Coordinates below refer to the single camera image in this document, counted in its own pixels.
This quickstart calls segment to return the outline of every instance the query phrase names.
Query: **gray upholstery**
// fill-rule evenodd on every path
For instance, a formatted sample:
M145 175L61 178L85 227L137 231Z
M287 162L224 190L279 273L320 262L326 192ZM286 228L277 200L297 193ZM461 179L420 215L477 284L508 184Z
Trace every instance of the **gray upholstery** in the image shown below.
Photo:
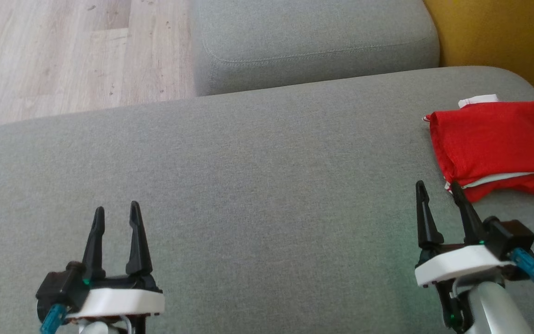
M421 0L193 0L198 95L438 66Z
M38 330L34 292L97 206L124 272L133 199L166 295L150 334L447 332L413 275L417 180L447 242L463 232L421 117L485 93L534 100L505 70L437 68L0 127L0 333ZM534 231L532 195L476 207ZM534 328L534 285L508 289Z

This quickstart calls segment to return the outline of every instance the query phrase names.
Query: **wooden floor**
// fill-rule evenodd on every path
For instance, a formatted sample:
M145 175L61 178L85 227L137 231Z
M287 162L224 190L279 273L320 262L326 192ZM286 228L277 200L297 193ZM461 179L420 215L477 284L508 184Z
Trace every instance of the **wooden floor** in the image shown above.
M189 0L0 0L0 125L193 96Z

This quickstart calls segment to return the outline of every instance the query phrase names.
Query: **gray ottoman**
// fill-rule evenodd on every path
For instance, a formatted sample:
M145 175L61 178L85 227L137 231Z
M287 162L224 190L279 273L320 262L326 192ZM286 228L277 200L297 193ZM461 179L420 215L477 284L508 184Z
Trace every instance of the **gray ottoman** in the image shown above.
M198 95L438 66L421 0L193 0Z
M34 293L81 259L97 206L124 273L134 199L166 295L148 334L447 333L413 274L417 180L447 243L463 230L421 117L485 93L534 100L511 72L435 68L4 125L0 334L38 331ZM532 195L476 208L534 231ZM534 285L507 289L534 329Z

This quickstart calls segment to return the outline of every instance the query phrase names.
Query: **red fabric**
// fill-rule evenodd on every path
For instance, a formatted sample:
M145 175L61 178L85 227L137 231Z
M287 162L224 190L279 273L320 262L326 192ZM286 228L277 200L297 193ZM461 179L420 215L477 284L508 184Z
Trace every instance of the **red fabric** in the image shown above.
M498 173L534 173L534 101L469 104L427 118L448 182L464 186ZM465 194L477 201L498 188L534 194L534 174L466 188Z

